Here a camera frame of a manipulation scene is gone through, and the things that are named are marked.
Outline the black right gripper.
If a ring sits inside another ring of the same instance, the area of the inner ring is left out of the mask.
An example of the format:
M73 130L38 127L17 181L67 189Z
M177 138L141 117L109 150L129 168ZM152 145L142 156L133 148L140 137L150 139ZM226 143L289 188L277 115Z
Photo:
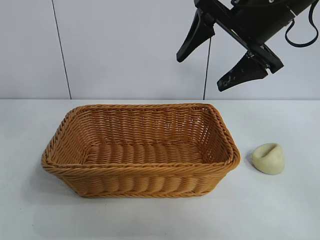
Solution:
M288 4L245 0L228 9L218 0L195 0L197 7L189 32L176 53L176 60L183 62L197 47L215 35L218 24L247 49L238 63L217 81L220 92L236 85L264 79L270 69L277 72L284 65L266 42L295 18Z

